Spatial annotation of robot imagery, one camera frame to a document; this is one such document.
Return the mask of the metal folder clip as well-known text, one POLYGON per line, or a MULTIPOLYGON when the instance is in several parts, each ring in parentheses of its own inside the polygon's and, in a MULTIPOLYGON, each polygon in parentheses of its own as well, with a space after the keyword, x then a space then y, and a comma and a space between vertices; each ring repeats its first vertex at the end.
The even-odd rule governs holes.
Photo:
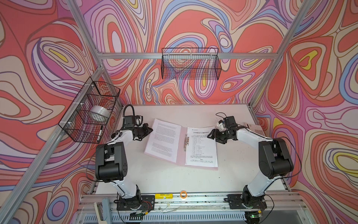
POLYGON ((184 151, 186 151, 186 148, 188 146, 188 141, 189 141, 189 137, 187 136, 187 134, 185 135, 185 139, 184 139, 184 151))

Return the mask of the white tape roll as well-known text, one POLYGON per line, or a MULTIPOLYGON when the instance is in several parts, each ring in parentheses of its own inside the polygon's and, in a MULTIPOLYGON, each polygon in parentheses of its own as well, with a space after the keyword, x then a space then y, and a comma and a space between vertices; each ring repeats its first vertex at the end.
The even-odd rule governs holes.
POLYGON ((108 109, 106 109, 105 107, 99 106, 99 105, 93 106, 90 111, 92 113, 99 114, 99 115, 107 117, 107 118, 110 117, 110 114, 111 114, 108 109))

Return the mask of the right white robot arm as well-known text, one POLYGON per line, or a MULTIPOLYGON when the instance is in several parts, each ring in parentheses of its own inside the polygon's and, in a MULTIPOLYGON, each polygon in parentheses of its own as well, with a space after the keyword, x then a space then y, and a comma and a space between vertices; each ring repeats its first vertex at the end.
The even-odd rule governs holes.
POLYGON ((246 185, 241 195, 245 207, 253 207, 264 199, 266 190, 278 179, 294 170, 286 142, 281 138, 268 138, 238 125, 233 116, 218 122, 209 139, 226 144, 228 140, 241 141, 258 150, 260 171, 252 182, 246 185))

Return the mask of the pink file folder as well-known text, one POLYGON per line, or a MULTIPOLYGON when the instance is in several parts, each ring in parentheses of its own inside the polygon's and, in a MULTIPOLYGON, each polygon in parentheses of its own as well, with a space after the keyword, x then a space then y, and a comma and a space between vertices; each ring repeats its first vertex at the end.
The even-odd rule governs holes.
MULTIPOLYGON (((184 151, 184 139, 186 134, 187 134, 187 127, 182 127, 180 141, 179 141, 178 157, 177 157, 177 162, 175 163, 179 166, 186 166, 185 165, 186 152, 184 151)), ((196 167, 196 166, 187 166, 187 167, 218 170, 218 168, 214 169, 214 168, 204 168, 204 167, 196 167)))

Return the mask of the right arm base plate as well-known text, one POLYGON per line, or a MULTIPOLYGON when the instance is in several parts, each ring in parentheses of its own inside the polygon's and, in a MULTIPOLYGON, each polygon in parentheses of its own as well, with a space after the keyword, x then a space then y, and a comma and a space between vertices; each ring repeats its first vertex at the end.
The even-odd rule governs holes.
POLYGON ((228 194, 224 198, 228 202, 230 209, 258 209, 265 210, 267 208, 264 196, 252 197, 251 195, 244 194, 228 194))

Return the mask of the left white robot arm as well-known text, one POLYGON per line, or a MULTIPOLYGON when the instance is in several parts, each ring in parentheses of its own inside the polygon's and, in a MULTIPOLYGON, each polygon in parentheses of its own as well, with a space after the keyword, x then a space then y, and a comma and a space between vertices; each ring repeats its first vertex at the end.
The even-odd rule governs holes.
POLYGON ((111 184, 123 200, 142 202, 139 187, 126 177, 128 161, 125 147, 133 141, 142 141, 152 131, 143 122, 143 116, 124 116, 122 127, 111 135, 112 139, 96 148, 96 179, 111 184))

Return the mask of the printed Chinese text sheet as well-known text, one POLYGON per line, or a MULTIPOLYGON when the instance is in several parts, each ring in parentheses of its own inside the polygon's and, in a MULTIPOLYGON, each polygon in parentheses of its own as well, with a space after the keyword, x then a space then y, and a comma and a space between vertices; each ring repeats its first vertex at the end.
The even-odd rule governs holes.
POLYGON ((186 166, 218 168, 216 141, 208 138, 214 127, 188 127, 186 146, 186 166))

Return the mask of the printed English text sheet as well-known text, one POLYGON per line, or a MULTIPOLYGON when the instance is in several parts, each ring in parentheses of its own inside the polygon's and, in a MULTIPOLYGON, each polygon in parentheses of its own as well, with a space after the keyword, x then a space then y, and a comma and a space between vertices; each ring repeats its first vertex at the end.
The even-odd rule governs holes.
POLYGON ((176 163, 182 126, 155 119, 152 129, 145 154, 176 163))

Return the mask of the yellow label strip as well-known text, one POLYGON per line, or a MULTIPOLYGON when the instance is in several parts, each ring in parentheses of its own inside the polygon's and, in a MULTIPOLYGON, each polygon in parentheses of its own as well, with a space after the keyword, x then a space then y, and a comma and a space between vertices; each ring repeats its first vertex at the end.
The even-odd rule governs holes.
POLYGON ((172 199, 173 198, 173 194, 155 194, 155 198, 156 199, 172 199))

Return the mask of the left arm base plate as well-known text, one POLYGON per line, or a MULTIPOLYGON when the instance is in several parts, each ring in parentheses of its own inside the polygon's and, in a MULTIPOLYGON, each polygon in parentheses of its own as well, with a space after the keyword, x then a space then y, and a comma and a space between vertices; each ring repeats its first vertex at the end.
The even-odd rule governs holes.
POLYGON ((155 195, 144 195, 139 199, 138 197, 123 199, 118 198, 114 200, 118 211, 140 211, 150 212, 155 208, 155 195))

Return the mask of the black marker pen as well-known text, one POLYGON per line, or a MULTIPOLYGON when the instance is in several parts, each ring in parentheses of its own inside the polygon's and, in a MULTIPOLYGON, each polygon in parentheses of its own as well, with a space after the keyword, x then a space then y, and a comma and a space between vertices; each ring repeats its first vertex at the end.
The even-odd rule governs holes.
POLYGON ((99 133, 98 133, 98 137, 97 137, 97 142, 100 142, 101 138, 102 138, 102 133, 103 133, 103 126, 100 127, 99 129, 99 133))

